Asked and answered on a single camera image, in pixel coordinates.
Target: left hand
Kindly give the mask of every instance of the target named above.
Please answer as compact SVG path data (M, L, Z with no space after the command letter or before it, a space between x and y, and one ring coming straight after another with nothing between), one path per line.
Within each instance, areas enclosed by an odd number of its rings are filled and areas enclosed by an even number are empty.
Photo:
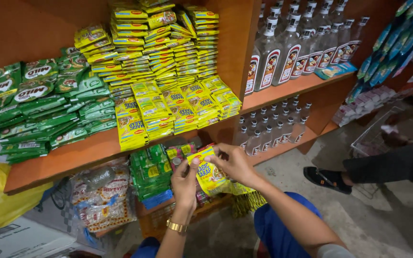
M188 165L187 159L181 162L179 167L173 172L172 191L176 201L176 207L184 212L192 213L197 208L196 201L196 175L199 169L199 159L194 158ZM189 172L183 177L188 166Z

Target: gold wristwatch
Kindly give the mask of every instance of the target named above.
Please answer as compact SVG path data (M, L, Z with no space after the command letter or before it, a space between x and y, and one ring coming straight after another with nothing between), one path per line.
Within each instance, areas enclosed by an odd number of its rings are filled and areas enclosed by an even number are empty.
M170 219L167 220L167 227L179 233L184 233L187 231L187 226L173 223Z

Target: finger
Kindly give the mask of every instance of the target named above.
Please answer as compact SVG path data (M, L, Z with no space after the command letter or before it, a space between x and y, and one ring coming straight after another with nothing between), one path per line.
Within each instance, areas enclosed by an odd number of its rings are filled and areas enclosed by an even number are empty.
M189 168L189 174L187 175L188 180L195 180L197 171L199 170L199 164L200 160L198 158L193 158L192 161L190 162L190 168Z
M187 169L187 165L189 164L189 161L187 159L183 160L178 168L173 172L173 176L175 177L183 177L184 172Z
M230 155L232 151L234 150L235 146L225 144L225 143L218 143L216 145L213 145L213 150L216 155L218 155L220 152L225 152L227 155Z
M227 166L227 161L222 160L218 156L215 156L215 155L206 156L203 160L206 162L213 163L217 167L220 167L220 168L225 168Z

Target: gray sleeve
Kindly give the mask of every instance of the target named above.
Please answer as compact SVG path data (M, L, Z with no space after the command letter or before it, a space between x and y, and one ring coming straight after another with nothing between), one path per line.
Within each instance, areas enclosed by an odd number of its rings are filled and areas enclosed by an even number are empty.
M318 249L317 258L355 258L355 256L341 246L327 244Z

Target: wire basket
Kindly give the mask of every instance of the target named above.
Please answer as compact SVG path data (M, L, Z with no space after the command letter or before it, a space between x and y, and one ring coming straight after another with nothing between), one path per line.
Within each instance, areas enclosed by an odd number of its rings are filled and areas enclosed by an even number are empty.
M392 114L402 112L403 109L393 107L375 123L373 123L364 133L351 144L352 157L365 157L379 155L388 152L390 148L384 143L382 138L382 129L380 128L385 124L385 121ZM404 120L397 125L399 134L406 136L413 140L413 118Z

